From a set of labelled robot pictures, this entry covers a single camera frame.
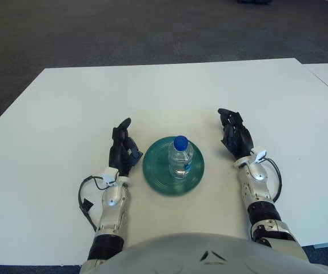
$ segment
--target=green plate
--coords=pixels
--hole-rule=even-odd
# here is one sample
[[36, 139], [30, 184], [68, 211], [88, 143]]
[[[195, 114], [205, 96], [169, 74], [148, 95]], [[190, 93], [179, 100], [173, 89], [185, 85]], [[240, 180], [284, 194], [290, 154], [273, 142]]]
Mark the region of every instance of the green plate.
[[152, 144], [143, 158], [142, 169], [148, 184], [156, 191], [167, 195], [181, 195], [192, 190], [202, 179], [205, 170], [203, 156], [190, 141], [194, 149], [191, 171], [184, 179], [173, 178], [169, 173], [168, 146], [175, 137], [165, 137]]

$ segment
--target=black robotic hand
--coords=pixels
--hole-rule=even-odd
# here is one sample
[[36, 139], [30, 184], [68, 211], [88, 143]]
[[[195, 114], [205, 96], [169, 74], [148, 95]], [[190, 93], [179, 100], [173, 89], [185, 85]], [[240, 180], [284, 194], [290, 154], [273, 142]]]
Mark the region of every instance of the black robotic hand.
[[131, 167], [136, 165], [142, 156], [135, 142], [129, 137], [127, 128], [131, 119], [127, 118], [118, 127], [113, 128], [113, 145], [109, 152], [109, 166], [117, 168], [120, 176], [128, 176]]
[[223, 125], [223, 139], [221, 142], [238, 160], [241, 157], [249, 156], [253, 148], [249, 130], [243, 125], [243, 119], [238, 112], [232, 112], [219, 108], [221, 123]]

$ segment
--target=blue bottle cap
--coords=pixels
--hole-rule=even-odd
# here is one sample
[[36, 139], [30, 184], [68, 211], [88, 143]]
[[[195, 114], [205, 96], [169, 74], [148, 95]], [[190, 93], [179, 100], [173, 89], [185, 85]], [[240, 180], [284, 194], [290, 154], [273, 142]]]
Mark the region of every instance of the blue bottle cap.
[[185, 136], [177, 136], [174, 139], [174, 147], [178, 151], [184, 151], [188, 147], [188, 140]]

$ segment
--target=plastic bottle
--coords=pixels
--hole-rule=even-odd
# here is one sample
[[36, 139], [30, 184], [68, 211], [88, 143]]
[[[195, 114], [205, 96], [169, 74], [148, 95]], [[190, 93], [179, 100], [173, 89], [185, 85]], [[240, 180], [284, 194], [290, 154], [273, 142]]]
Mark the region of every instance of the plastic bottle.
[[168, 148], [169, 172], [176, 179], [184, 179], [191, 170], [193, 147], [187, 138], [175, 137]]

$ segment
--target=black cable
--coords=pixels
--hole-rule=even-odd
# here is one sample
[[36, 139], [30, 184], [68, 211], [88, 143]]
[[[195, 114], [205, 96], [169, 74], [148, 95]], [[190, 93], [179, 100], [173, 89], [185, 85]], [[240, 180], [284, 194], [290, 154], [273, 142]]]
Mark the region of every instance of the black cable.
[[98, 177], [98, 176], [89, 176], [87, 178], [85, 178], [82, 183], [80, 184], [80, 187], [79, 187], [79, 191], [78, 191], [78, 203], [79, 203], [79, 208], [80, 210], [83, 212], [85, 218], [88, 220], [88, 222], [91, 224], [91, 226], [93, 227], [94, 231], [97, 230], [97, 226], [93, 223], [93, 220], [91, 219], [90, 215], [89, 215], [89, 209], [90, 207], [93, 205], [91, 202], [87, 201], [86, 199], [84, 199], [84, 202], [87, 201], [89, 204], [91, 204], [91, 206], [87, 205], [87, 206], [84, 206], [84, 203], [82, 202], [82, 198], [81, 198], [81, 191], [82, 191], [82, 188], [83, 186], [85, 185], [85, 183], [89, 182], [91, 179], [94, 179], [94, 182], [95, 182], [95, 185], [97, 186], [97, 188], [99, 190], [106, 190], [107, 188], [109, 188], [110, 186], [108, 187], [105, 187], [105, 188], [99, 188], [98, 187], [98, 183], [97, 183], [97, 180], [96, 179], [102, 179], [102, 177]]
[[278, 200], [278, 198], [279, 198], [279, 196], [281, 194], [281, 190], [282, 190], [282, 177], [281, 177], [281, 172], [279, 171], [278, 166], [276, 165], [276, 163], [272, 159], [270, 159], [270, 158], [263, 158], [263, 161], [261, 161], [261, 163], [264, 162], [264, 161], [269, 162], [273, 166], [273, 168], [276, 171], [277, 176], [278, 176], [278, 181], [279, 181], [278, 190], [277, 190], [276, 195], [273, 198], [273, 203], [275, 203]]
[[103, 180], [102, 177], [99, 177], [99, 176], [92, 176], [92, 178], [94, 179], [95, 186], [96, 186], [99, 190], [106, 190], [107, 188], [109, 188], [109, 186], [108, 186], [108, 187], [105, 187], [105, 188], [100, 188], [100, 187], [98, 186], [98, 183], [97, 183], [97, 180], [96, 180], [96, 179], [101, 179], [101, 180]]

